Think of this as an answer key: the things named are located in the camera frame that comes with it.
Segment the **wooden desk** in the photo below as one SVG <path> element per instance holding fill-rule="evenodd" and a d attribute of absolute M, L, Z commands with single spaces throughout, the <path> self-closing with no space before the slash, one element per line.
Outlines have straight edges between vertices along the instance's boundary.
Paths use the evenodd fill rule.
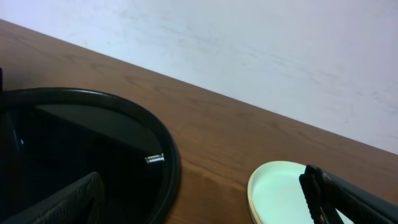
<path fill-rule="evenodd" d="M 169 223 L 250 223 L 249 177 L 261 164 L 278 160 L 316 164 L 398 204 L 395 154 L 5 21 L 0 66 L 6 90 L 87 88 L 127 98 L 157 115 L 182 157 Z"/>

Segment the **wood grain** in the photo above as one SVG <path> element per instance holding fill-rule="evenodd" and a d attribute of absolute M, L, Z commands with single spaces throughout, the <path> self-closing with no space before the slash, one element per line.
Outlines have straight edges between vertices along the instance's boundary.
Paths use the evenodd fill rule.
<path fill-rule="evenodd" d="M 182 156 L 180 193 L 169 223 L 250 223 L 249 177 L 261 164 L 278 160 L 316 164 L 398 204 L 395 154 L 5 21 L 0 67 L 5 90 L 87 88 L 127 98 L 157 115 Z"/>

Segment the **mint green plate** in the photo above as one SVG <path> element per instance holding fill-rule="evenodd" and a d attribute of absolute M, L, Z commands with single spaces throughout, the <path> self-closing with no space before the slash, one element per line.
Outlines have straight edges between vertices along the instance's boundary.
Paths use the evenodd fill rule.
<path fill-rule="evenodd" d="M 287 161 L 268 162 L 254 171 L 248 184 L 254 223 L 313 224 L 299 182 L 304 172 L 304 165 Z M 339 214 L 345 224 L 353 223 Z"/>

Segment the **black plastic object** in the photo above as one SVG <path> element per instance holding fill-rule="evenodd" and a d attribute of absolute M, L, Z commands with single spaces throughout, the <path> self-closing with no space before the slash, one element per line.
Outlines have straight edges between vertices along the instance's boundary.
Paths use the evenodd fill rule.
<path fill-rule="evenodd" d="M 105 194 L 99 223 L 160 223 L 180 177 L 174 140 L 152 113 L 71 88 L 0 94 L 0 160 L 0 222 L 98 172 Z"/>
<path fill-rule="evenodd" d="M 398 223 L 398 207 L 317 166 L 299 180 L 315 224 L 344 224 L 336 209 L 354 223 Z"/>
<path fill-rule="evenodd" d="M 95 224 L 103 207 L 104 185 L 100 175 L 92 172 L 2 223 Z"/>

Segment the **white wall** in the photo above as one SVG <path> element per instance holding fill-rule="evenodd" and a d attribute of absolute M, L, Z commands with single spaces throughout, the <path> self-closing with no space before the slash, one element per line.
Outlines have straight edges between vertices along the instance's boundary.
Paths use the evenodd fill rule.
<path fill-rule="evenodd" d="M 0 18 L 398 154 L 396 0 L 2 0 Z"/>

